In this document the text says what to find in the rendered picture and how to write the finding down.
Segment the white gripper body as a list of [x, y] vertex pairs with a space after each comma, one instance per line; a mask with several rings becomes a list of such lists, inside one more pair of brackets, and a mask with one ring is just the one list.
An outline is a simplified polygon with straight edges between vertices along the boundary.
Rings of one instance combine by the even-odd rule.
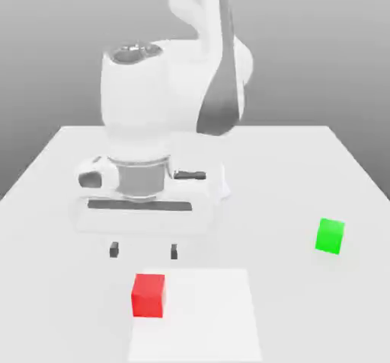
[[209, 230], [214, 205], [200, 198], [191, 210], [126, 209], [122, 200], [81, 197], [72, 205], [77, 231], [91, 234], [197, 235]]

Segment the small red cube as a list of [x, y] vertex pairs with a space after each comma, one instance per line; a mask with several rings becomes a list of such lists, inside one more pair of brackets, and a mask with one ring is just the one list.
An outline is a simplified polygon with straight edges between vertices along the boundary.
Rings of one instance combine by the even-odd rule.
[[134, 317], [163, 318], [165, 275], [136, 274], [131, 303]]

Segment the small green cube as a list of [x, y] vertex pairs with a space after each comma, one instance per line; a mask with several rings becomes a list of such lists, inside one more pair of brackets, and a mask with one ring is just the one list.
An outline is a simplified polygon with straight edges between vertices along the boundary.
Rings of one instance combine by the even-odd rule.
[[318, 226], [315, 249], [338, 255], [344, 237], [345, 223], [322, 218]]

